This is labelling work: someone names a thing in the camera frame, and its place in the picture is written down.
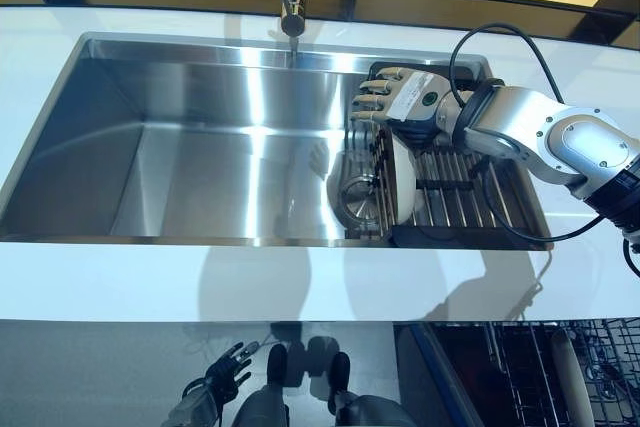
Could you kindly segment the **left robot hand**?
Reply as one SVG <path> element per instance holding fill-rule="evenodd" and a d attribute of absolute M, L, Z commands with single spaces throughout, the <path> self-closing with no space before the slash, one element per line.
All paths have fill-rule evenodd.
<path fill-rule="evenodd" d="M 251 364 L 251 358 L 258 347 L 259 343 L 256 341 L 234 344 L 208 367 L 205 379 L 220 390 L 237 388 L 247 379 L 248 374 L 244 374 L 244 370 Z"/>

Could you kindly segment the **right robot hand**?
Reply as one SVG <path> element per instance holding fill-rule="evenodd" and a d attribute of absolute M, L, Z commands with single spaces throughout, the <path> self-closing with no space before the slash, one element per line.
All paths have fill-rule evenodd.
<path fill-rule="evenodd" d="M 382 68 L 374 79 L 361 83 L 360 90 L 351 118 L 386 126 L 413 144 L 450 136 L 471 95 L 454 91 L 441 75 L 400 66 Z"/>

